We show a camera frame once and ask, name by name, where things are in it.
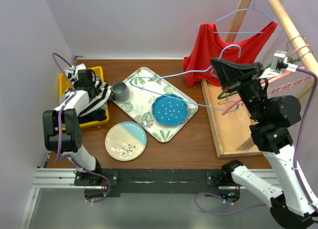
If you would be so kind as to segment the black white striped tank top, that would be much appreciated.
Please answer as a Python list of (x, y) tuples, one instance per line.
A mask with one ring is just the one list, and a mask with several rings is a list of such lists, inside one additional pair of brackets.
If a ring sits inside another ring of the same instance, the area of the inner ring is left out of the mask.
[(71, 88), (65, 90), (65, 100), (55, 108), (57, 111), (64, 106), (64, 110), (75, 109), (77, 116), (82, 117), (101, 108), (111, 95), (111, 86), (92, 69), (66, 68), (64, 76)]

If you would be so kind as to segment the red tank top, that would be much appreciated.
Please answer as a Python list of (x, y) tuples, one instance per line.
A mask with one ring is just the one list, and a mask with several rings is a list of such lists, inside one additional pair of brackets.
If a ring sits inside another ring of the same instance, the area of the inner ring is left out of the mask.
[(187, 72), (184, 76), (186, 84), (192, 87), (195, 83), (205, 79), (212, 85), (220, 86), (219, 81), (210, 72), (198, 72), (211, 66), (212, 58), (221, 57), (221, 59), (240, 63), (254, 63), (256, 57), (264, 47), (265, 43), (276, 30), (278, 23), (270, 22), (260, 33), (257, 33), (246, 40), (237, 42), (239, 47), (225, 47), (231, 45), (231, 42), (225, 42), (218, 34), (215, 24), (201, 24), (194, 44), (193, 50), (188, 57), (183, 59), (183, 70)]

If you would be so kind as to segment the navy maroon-trimmed tank top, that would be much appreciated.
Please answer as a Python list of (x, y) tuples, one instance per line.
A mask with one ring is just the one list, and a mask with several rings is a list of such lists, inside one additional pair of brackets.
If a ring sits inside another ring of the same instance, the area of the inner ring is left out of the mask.
[(97, 109), (85, 116), (78, 116), (78, 120), (80, 124), (93, 122), (93, 121), (103, 121), (106, 120), (107, 116), (105, 115), (105, 110)]

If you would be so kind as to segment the thick pink plastic hanger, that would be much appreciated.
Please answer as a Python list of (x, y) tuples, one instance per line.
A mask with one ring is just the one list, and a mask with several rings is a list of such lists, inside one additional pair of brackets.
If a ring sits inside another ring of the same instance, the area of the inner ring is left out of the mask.
[[(280, 81), (281, 79), (283, 78), (287, 78), (289, 76), (292, 76), (292, 75), (295, 75), (296, 73), (295, 72), (284, 72), (282, 75), (280, 76), (276, 76), (276, 77), (271, 77), (268, 79), (268, 83), (269, 83), (269, 86), (276, 82), (276, 81)], [(294, 87), (295, 85), (297, 84), (300, 84), (300, 83), (304, 83), (306, 82), (308, 79), (310, 79), (310, 76), (307, 76), (307, 77), (303, 77), (303, 78), (299, 78), (299, 79), (296, 79), (295, 81), (291, 81), (291, 82), (288, 82), (284, 85), (281, 85), (281, 86), (277, 86), (275, 88), (272, 88), (272, 89), (269, 89), (267, 90), (267, 95), (268, 96), (271, 96), (272, 94), (276, 93), (276, 92), (280, 92), (282, 90), (285, 90), (287, 88), (291, 88), (291, 87)], [(236, 111), (238, 110), (241, 106), (244, 106), (244, 103), (241, 99), (237, 99), (235, 100), (228, 108), (226, 108), (225, 110), (223, 110), (221, 112), (221, 115), (224, 116), (226, 114), (228, 114), (229, 112), (231, 111)]]

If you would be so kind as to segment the thin pink wire hanger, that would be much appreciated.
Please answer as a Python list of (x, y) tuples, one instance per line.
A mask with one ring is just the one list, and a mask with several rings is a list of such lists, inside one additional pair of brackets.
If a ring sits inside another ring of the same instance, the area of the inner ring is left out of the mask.
[[(303, 35), (298, 35), (294, 38), (292, 38), (291, 40), (289, 40), (287, 43), (286, 43), (286, 51), (288, 52), (289, 51), (289, 44), (292, 43), (293, 40), (295, 40), (296, 38), (298, 37), (301, 37), (303, 40), (305, 40), (306, 38), (303, 36)], [(289, 55), (289, 60), (292, 59), (292, 56), (297, 53), (299, 50), (303, 49), (303, 48), (308, 48), (309, 50), (311, 49), (311, 46), (309, 44), (305, 44), (301, 47), (298, 47), (296, 48), (290, 55)]]

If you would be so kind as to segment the green plastic hanger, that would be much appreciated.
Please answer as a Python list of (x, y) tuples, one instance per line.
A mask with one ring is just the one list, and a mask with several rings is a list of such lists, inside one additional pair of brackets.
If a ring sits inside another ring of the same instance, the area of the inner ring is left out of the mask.
[[(301, 58), (300, 58), (300, 57), (298, 57), (298, 58), (292, 58), (291, 56), (289, 56), (289, 57), (288, 57), (288, 60), (289, 60), (290, 63), (295, 64), (295, 63), (297, 63), (297, 62), (300, 62), (300, 61), (301, 61)], [(268, 79), (269, 82), (270, 82), (270, 81), (275, 81), (275, 80), (278, 80), (278, 77), (277, 77), (277, 76), (275, 76), (275, 77), (270, 77), (270, 78)], [(224, 98), (226, 98), (226, 97), (230, 97), (230, 96), (235, 95), (235, 94), (237, 94), (237, 91), (234, 91), (234, 92), (231, 92), (231, 93), (226, 93), (226, 92), (223, 91), (223, 92), (221, 92), (221, 93), (218, 95), (217, 99), (218, 99), (218, 100), (221, 100), (221, 99), (224, 99)]]

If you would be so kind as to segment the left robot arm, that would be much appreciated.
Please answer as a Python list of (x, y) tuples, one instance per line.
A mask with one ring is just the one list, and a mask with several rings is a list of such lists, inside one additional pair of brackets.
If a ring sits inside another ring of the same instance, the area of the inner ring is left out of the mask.
[(96, 75), (91, 69), (75, 70), (75, 81), (70, 95), (55, 109), (43, 112), (45, 147), (56, 153), (56, 163), (67, 158), (77, 167), (79, 180), (91, 185), (103, 181), (98, 160), (83, 145), (83, 134), (78, 116), (84, 107), (97, 96), (94, 85)]

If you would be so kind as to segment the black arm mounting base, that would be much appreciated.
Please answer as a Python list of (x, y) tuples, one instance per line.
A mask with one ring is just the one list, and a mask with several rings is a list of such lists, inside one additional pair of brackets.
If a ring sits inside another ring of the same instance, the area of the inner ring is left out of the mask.
[(101, 170), (110, 181), (103, 179), (99, 185), (79, 180), (74, 170), (77, 187), (84, 187), (86, 199), (120, 197), (121, 194), (197, 194), (218, 193), (220, 187), (235, 187), (220, 169), (114, 169)]

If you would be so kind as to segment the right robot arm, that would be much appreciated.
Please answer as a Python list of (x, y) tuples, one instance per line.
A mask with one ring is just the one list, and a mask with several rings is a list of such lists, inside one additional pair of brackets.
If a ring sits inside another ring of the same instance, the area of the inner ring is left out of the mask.
[(274, 220), (286, 229), (306, 229), (315, 223), (318, 199), (298, 163), (289, 127), (302, 123), (305, 113), (292, 95), (268, 97), (268, 80), (261, 63), (238, 64), (211, 59), (222, 90), (237, 92), (251, 115), (251, 138), (272, 166), (279, 186), (275, 187), (253, 174), (238, 160), (222, 166), (225, 185), (235, 183), (258, 197)]

